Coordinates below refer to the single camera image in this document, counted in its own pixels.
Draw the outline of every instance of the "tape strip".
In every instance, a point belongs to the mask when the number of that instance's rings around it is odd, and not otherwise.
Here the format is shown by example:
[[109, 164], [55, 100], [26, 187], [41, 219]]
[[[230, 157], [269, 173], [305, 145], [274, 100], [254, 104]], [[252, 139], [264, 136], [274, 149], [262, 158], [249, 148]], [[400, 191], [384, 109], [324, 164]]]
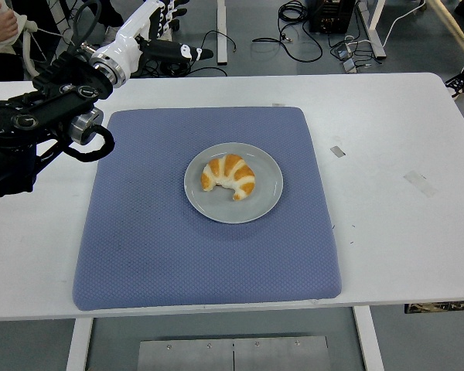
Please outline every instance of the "tape strip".
[[418, 174], [414, 170], [404, 175], [404, 178], [414, 187], [423, 192], [427, 197], [432, 197], [438, 192], [438, 190], [433, 188], [433, 186], [428, 182], [428, 180], [426, 180], [423, 175]]
[[338, 146], [331, 147], [330, 151], [332, 151], [338, 158], [346, 155]]

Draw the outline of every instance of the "round plate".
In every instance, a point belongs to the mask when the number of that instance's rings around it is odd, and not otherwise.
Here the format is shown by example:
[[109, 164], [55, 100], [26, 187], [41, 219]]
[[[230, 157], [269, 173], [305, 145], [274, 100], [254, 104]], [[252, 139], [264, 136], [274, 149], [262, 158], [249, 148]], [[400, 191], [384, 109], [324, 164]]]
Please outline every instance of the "round plate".
[[[256, 177], [253, 192], [241, 201], [232, 199], [232, 189], [216, 185], [205, 192], [201, 187], [206, 164], [233, 153], [246, 161]], [[263, 216], [280, 199], [283, 185], [277, 162], [260, 148], [244, 143], [222, 143], [205, 149], [190, 162], [184, 175], [184, 189], [191, 204], [204, 216], [221, 223], [246, 223]]]

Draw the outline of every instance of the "black box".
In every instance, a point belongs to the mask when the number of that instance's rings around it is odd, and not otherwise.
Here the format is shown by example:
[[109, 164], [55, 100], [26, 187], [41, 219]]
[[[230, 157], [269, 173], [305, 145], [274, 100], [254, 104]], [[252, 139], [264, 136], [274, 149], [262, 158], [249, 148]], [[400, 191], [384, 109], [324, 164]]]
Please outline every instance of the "black box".
[[346, 33], [356, 0], [307, 0], [309, 31]]

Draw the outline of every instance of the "gray floor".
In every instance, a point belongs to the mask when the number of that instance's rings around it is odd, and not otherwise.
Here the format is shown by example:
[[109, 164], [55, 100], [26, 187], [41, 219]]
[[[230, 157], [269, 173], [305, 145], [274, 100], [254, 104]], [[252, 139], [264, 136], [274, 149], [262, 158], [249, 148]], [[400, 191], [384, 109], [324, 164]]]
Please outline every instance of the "gray floor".
[[[113, 3], [126, 18], [140, 1], [113, 0]], [[227, 1], [227, 31], [236, 42], [237, 51], [232, 53], [230, 44], [229, 62], [220, 68], [228, 76], [343, 73], [341, 63], [329, 54], [327, 35], [315, 35], [323, 56], [314, 63], [298, 63], [276, 45], [251, 42], [258, 37], [277, 37], [277, 9], [282, 3]], [[429, 0], [424, 12], [416, 11], [399, 20], [385, 47], [387, 58], [381, 64], [374, 60], [363, 62], [370, 66], [359, 68], [358, 73], [431, 72], [443, 80], [456, 75], [464, 66], [464, 22], [455, 21], [456, 3], [456, 0]], [[417, 5], [409, 0], [387, 0], [377, 27], [382, 41], [392, 22]], [[174, 39], [200, 46], [205, 33], [216, 29], [216, 2], [191, 0], [186, 7], [189, 12], [181, 18], [180, 30]], [[360, 27], [360, 39], [366, 39]], [[317, 57], [318, 48], [299, 30], [295, 27], [287, 31], [294, 40], [288, 45], [289, 50], [303, 59]], [[101, 32], [98, 29], [93, 37], [99, 39]], [[347, 34], [358, 34], [355, 17]], [[342, 36], [334, 35], [330, 42], [333, 45], [341, 39]], [[216, 37], [206, 38], [204, 47], [215, 50]], [[369, 50], [369, 47], [361, 43], [359, 49]], [[215, 59], [207, 60], [196, 63], [194, 69], [203, 66], [217, 65]], [[223, 76], [223, 73], [201, 70], [192, 76]], [[456, 103], [464, 116], [464, 94]], [[404, 315], [403, 310], [401, 305], [372, 308], [386, 369], [464, 369], [464, 312]], [[333, 369], [360, 369], [359, 349], [350, 319], [350, 311], [346, 309], [106, 318], [95, 323], [90, 366], [93, 371], [135, 370], [138, 342], [143, 339], [295, 333], [327, 335], [329, 345], [337, 344], [330, 348]], [[0, 370], [65, 369], [72, 327], [72, 320], [0, 322]]]

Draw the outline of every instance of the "blue mat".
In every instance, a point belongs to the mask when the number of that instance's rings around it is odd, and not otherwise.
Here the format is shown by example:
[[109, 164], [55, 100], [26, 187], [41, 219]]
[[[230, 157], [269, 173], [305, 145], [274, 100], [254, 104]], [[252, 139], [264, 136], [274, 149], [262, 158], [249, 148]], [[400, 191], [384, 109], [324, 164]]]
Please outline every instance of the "blue mat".
[[[73, 286], [81, 310], [334, 298], [332, 224], [304, 115], [292, 107], [123, 111], [108, 128]], [[263, 217], [209, 220], [183, 178], [201, 151], [254, 145], [280, 166], [284, 190]]]

